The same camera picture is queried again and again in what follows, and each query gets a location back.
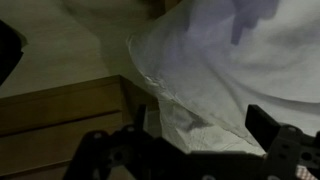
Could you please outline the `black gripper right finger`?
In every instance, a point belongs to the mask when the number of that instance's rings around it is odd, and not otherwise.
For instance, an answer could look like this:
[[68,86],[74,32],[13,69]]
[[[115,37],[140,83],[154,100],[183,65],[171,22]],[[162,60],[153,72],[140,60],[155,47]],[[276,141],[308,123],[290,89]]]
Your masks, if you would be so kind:
[[279,151],[277,135],[281,125],[258,105],[247,108],[245,127],[265,152]]

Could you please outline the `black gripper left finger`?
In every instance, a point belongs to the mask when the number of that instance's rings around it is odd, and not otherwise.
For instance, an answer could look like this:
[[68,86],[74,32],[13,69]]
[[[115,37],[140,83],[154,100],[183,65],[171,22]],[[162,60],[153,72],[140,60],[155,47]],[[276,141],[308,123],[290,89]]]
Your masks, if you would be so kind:
[[144,127],[144,121],[145,121],[145,117],[146,117],[146,111],[147,111],[147,106],[146,105],[140,105],[135,119],[134,119],[134,127],[136,130],[143,130]]

